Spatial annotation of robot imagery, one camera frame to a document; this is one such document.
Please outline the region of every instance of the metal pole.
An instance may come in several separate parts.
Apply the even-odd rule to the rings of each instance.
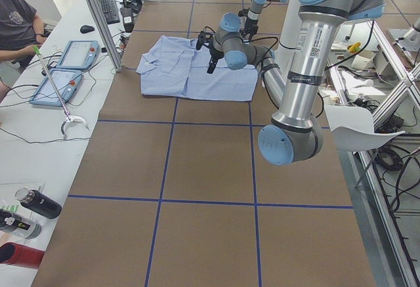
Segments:
[[[93,20],[98,28],[99,34],[105,44],[106,50],[111,58],[112,64],[117,72],[120,72],[123,64],[117,52],[116,46],[105,21],[105,16],[102,13],[98,0],[86,0],[86,3],[91,11]]]

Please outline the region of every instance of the bottle cap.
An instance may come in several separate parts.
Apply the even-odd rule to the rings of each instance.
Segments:
[[[6,223],[5,219],[10,217],[11,213],[7,210],[0,210],[0,225],[4,225]]]
[[[16,200],[23,204],[29,203],[33,198],[33,192],[28,190],[26,187],[19,189],[16,194],[14,195]]]

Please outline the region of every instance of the brown table surface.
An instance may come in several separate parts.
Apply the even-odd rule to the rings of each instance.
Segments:
[[[275,167],[256,144],[274,112],[260,84],[251,102],[140,94],[161,35],[247,3],[145,2],[33,286],[375,286],[324,115],[321,153]],[[285,10],[265,9],[257,37]]]

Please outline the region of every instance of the person's arm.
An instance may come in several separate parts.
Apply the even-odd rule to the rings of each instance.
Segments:
[[[46,37],[43,37],[44,35],[44,22],[42,21],[41,17],[38,14],[35,14],[35,17],[32,21],[32,27],[36,34],[36,39],[39,44],[43,44]]]
[[[21,57],[34,55],[35,51],[33,49],[34,45],[28,45],[23,49],[19,49],[17,51],[0,51],[0,62],[4,62],[6,60],[16,60]]]

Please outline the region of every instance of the white chair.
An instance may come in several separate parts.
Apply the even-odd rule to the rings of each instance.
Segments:
[[[371,112],[357,106],[325,106],[329,128],[334,135],[337,150],[359,152],[376,149],[370,163],[357,181],[358,187],[363,176],[378,155],[379,148],[405,131],[396,133],[375,133]]]

